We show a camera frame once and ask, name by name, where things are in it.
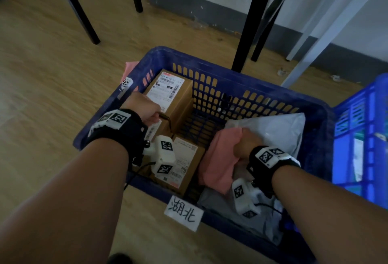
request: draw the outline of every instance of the forearm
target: forearm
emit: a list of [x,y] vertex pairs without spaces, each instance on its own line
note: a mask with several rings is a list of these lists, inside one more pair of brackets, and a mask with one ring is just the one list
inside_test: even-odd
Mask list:
[[3,223],[0,262],[106,262],[128,162],[119,143],[90,143]]
[[387,210],[294,166],[272,186],[320,263],[388,262]]

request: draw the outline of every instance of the black cable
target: black cable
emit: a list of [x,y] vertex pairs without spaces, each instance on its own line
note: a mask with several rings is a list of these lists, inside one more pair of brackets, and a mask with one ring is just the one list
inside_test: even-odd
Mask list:
[[266,206],[266,207],[269,207],[269,208],[273,209],[274,211],[278,212],[280,215],[283,215],[282,212],[280,212],[277,208],[275,208],[275,207],[273,207],[273,206],[271,206],[271,205],[258,203],[258,204],[255,204],[255,206],[256,206],[256,207],[257,207],[257,206]]
[[128,187],[128,185],[131,184],[132,180],[136,177],[136,175],[145,167],[149,166],[149,165],[155,165],[155,162],[150,162],[150,163],[147,163],[145,165],[142,165],[140,166],[140,168],[135,172],[133,171],[133,176],[131,178],[129,178],[129,180],[127,181],[126,185],[124,186],[124,190]]

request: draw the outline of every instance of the shoe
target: shoe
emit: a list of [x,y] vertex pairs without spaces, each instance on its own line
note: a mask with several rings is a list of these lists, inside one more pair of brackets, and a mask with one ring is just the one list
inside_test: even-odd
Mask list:
[[107,264],[132,264],[132,260],[123,253],[116,253],[108,258]]

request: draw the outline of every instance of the blue plastic basket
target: blue plastic basket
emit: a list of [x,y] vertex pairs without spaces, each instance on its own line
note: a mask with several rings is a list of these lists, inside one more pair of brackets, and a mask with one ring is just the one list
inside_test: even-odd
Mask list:
[[334,108],[332,182],[388,208],[388,74]]
[[[119,108],[132,91],[143,92],[162,69],[194,81],[194,110],[181,131],[185,138],[207,147],[228,119],[303,112],[306,124],[298,159],[306,171],[331,181],[335,114],[326,103],[167,47],[153,48],[143,57],[129,74],[133,80],[129,90],[121,99],[118,98],[120,87],[114,91],[76,136],[74,146],[80,149],[91,125],[102,114]],[[169,202],[172,195],[169,190],[145,177],[137,176],[131,184],[165,203]],[[197,187],[193,179],[185,199],[195,203],[200,192],[201,188]],[[275,246],[265,238],[255,236],[228,219],[208,211],[205,211],[202,222],[279,263],[309,263],[314,260],[297,232],[285,230],[282,242]]]

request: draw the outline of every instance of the hand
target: hand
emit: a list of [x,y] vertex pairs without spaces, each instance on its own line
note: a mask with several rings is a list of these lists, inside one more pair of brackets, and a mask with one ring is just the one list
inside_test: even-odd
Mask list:
[[263,144],[263,140],[250,131],[248,128],[242,129],[242,138],[238,144],[233,147],[233,154],[240,159],[249,159],[251,151]]
[[159,122],[160,106],[140,92],[132,92],[121,108],[133,110],[146,126]]

